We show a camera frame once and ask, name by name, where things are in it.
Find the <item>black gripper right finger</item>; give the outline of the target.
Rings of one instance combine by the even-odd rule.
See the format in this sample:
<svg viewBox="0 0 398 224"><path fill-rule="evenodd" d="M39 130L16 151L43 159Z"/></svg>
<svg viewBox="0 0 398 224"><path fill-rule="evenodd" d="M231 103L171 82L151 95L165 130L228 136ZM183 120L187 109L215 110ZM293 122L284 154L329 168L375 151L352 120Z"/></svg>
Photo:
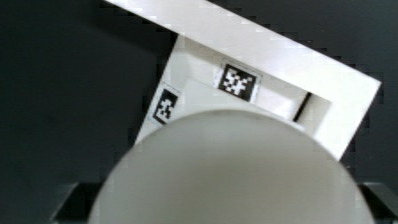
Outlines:
<svg viewBox="0 0 398 224"><path fill-rule="evenodd" d="M375 224L398 224L398 195L380 182L357 184L368 203Z"/></svg>

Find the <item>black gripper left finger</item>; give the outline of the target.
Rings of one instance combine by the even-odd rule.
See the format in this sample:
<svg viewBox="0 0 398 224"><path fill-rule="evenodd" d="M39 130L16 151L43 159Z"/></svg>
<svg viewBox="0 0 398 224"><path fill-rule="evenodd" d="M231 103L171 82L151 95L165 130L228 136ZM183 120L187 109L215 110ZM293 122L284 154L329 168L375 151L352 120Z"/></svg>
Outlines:
<svg viewBox="0 0 398 224"><path fill-rule="evenodd" d="M50 216L52 224L87 224L101 182L75 182Z"/></svg>

